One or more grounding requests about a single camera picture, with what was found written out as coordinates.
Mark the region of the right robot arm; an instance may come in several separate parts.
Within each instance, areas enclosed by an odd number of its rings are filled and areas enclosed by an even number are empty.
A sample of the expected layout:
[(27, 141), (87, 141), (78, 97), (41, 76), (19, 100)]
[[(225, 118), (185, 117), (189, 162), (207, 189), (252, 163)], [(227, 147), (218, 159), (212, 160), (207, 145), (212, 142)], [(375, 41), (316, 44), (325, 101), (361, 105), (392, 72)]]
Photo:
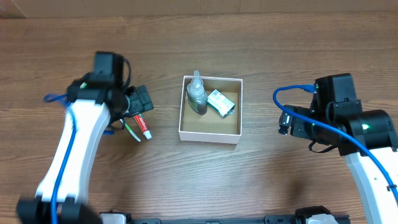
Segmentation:
[(368, 223), (397, 223), (397, 133), (384, 110), (363, 111), (353, 77), (342, 73), (296, 85), (313, 95), (309, 108), (282, 105), (279, 133), (337, 149), (354, 178)]

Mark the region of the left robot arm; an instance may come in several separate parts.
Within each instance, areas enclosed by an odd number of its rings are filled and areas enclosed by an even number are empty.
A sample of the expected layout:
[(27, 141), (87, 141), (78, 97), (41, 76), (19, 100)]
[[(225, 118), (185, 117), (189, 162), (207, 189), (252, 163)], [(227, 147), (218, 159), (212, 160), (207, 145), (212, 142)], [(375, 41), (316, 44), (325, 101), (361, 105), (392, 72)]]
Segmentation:
[(16, 213), (23, 224), (133, 223), (128, 213), (96, 213), (88, 206), (89, 183), (101, 137), (113, 133), (112, 124), (134, 118), (147, 139), (142, 114), (154, 105), (144, 85), (134, 87), (123, 69), (129, 61), (113, 52), (97, 52), (93, 71), (74, 80), (64, 95), (47, 95), (45, 102), (65, 107), (65, 123), (48, 172), (33, 199), (20, 199)]

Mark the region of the green white soap bar pack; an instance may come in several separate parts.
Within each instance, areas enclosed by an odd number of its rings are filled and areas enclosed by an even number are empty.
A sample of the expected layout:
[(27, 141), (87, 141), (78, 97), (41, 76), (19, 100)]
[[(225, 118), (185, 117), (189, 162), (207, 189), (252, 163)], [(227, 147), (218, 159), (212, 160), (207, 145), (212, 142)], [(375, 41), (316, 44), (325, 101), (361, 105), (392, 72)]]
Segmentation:
[(218, 90), (213, 90), (207, 99), (207, 103), (212, 107), (222, 118), (235, 114), (235, 104)]

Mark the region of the blue disposable razor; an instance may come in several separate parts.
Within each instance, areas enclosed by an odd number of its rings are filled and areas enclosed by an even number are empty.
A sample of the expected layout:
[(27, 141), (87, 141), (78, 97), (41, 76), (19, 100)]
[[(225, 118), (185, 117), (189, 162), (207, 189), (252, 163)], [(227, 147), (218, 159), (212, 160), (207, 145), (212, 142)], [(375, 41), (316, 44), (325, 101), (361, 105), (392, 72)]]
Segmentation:
[(104, 135), (114, 135), (114, 131), (112, 131), (112, 130), (105, 130), (105, 131), (103, 132), (103, 134), (104, 134)]

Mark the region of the clear soap pump bottle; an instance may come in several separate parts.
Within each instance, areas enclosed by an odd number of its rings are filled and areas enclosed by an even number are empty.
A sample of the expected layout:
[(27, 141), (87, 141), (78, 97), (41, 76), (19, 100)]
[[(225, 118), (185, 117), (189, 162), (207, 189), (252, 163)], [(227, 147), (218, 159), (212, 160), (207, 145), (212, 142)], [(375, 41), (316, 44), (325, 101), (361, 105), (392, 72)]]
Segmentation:
[(206, 94), (204, 82), (198, 70), (193, 72), (193, 78), (187, 85), (187, 98), (189, 105), (197, 114), (206, 114), (208, 95)]

